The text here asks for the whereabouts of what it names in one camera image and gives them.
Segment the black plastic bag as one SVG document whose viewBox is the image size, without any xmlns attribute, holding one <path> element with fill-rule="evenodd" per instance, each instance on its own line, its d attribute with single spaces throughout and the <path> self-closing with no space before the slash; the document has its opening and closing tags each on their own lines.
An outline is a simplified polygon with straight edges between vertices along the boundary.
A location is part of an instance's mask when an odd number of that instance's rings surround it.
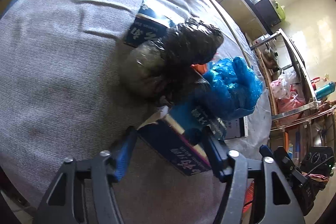
<svg viewBox="0 0 336 224">
<path fill-rule="evenodd" d="M 210 62 L 223 41 L 217 26 L 188 18 L 132 50 L 120 66 L 120 82 L 131 94 L 158 106 L 202 95 L 210 84 L 193 65 Z"/>
</svg>

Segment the blue toothpaste box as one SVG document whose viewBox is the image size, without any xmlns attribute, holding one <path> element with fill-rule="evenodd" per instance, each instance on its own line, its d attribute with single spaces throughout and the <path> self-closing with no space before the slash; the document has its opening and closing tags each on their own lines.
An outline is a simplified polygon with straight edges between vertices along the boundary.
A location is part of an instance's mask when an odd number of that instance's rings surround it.
<svg viewBox="0 0 336 224">
<path fill-rule="evenodd" d="M 225 124 L 199 106 L 185 102 L 164 106 L 138 128 L 140 137 L 186 176 L 211 169 L 197 136 L 208 126 L 218 139 L 224 139 Z"/>
</svg>

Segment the blue plastic bag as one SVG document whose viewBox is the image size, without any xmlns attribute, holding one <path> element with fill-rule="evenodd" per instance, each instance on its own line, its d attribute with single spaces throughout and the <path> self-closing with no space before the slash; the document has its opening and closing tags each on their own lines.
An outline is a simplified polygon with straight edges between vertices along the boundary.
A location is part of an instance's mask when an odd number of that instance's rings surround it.
<svg viewBox="0 0 336 224">
<path fill-rule="evenodd" d="M 263 82 L 242 57 L 224 58 L 214 63 L 204 75 L 210 84 L 202 105 L 222 120 L 252 114 L 263 92 Z"/>
</svg>

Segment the flat blue box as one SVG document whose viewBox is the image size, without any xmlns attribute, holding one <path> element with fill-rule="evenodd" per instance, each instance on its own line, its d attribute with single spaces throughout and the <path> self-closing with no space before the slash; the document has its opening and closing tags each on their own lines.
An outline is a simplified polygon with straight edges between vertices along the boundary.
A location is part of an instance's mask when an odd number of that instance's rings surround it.
<svg viewBox="0 0 336 224">
<path fill-rule="evenodd" d="M 128 29 L 124 43 L 131 47 L 138 47 L 147 41 L 154 41 L 165 36 L 168 28 L 175 23 L 165 16 L 158 8 L 159 3 L 143 0 L 134 22 Z"/>
</svg>

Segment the pink white plastic bag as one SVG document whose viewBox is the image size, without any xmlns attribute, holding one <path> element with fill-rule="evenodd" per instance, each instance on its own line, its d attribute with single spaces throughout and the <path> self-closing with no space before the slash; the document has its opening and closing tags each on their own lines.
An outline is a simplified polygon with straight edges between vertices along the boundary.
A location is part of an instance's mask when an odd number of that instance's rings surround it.
<svg viewBox="0 0 336 224">
<path fill-rule="evenodd" d="M 270 88 L 276 99 L 279 114 L 306 104 L 306 100 L 302 95 L 301 84 L 295 72 L 280 74 L 278 79 L 270 83 Z"/>
</svg>

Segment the teal water bottle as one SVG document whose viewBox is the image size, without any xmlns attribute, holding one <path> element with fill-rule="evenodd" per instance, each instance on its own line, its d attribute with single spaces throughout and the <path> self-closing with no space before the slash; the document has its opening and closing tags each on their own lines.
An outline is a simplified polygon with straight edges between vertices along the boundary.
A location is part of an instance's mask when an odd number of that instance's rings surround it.
<svg viewBox="0 0 336 224">
<path fill-rule="evenodd" d="M 317 89 L 315 91 L 315 96 L 317 100 L 322 100 L 324 97 L 327 97 L 333 92 L 335 92 L 335 82 L 331 81 L 327 85 Z"/>
</svg>

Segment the metal kitchen shelf rack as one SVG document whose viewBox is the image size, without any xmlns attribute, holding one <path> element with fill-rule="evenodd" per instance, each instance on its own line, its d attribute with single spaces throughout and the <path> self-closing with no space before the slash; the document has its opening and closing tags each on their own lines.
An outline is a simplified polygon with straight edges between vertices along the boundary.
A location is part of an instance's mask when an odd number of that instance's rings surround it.
<svg viewBox="0 0 336 224">
<path fill-rule="evenodd" d="M 294 42 L 278 29 L 251 44 L 270 104 L 268 143 L 283 146 L 295 159 L 308 149 L 335 143 L 335 103 L 317 98 L 305 61 Z"/>
</svg>

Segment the grey tablecloth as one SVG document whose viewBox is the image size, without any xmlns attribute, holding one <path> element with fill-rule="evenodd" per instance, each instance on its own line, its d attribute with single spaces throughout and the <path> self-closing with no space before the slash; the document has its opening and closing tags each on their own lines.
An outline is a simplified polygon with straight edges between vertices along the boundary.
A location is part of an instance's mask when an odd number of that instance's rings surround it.
<svg viewBox="0 0 336 224">
<path fill-rule="evenodd" d="M 249 57 L 234 20 L 209 0 L 154 0 L 224 34 L 223 57 Z M 131 96 L 118 69 L 142 0 L 17 0 L 1 18 L 1 167 L 38 207 L 66 156 L 91 159 L 159 109 Z M 124 223 L 213 223 L 225 184 L 211 171 L 184 176 L 138 139 L 113 189 Z"/>
</svg>

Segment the orange snack wrapper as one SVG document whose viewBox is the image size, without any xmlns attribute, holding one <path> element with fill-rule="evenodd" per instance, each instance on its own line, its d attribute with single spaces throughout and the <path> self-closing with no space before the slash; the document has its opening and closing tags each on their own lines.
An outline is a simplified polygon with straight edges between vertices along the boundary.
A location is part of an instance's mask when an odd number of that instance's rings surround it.
<svg viewBox="0 0 336 224">
<path fill-rule="evenodd" d="M 197 71 L 200 75 L 204 75 L 209 71 L 208 64 L 193 64 L 191 67 Z"/>
</svg>

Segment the white small carton box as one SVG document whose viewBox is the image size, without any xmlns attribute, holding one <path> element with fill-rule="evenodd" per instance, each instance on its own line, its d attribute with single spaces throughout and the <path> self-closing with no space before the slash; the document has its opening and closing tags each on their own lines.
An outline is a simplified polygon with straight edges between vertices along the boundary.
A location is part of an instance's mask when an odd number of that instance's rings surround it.
<svg viewBox="0 0 336 224">
<path fill-rule="evenodd" d="M 245 138 L 248 136 L 248 121 L 246 117 L 225 121 L 225 139 Z"/>
</svg>

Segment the red plastic mesh basket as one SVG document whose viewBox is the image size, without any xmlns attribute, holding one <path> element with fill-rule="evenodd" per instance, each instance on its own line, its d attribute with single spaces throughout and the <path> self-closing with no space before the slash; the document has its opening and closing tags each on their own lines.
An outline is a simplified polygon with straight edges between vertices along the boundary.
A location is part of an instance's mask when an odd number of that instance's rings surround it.
<svg viewBox="0 0 336 224">
<path fill-rule="evenodd" d="M 254 186 L 255 186 L 255 182 L 254 180 L 252 180 L 252 182 L 248 186 L 246 193 L 245 193 L 243 213 L 246 213 L 252 206 L 253 197 L 254 197 Z"/>
</svg>

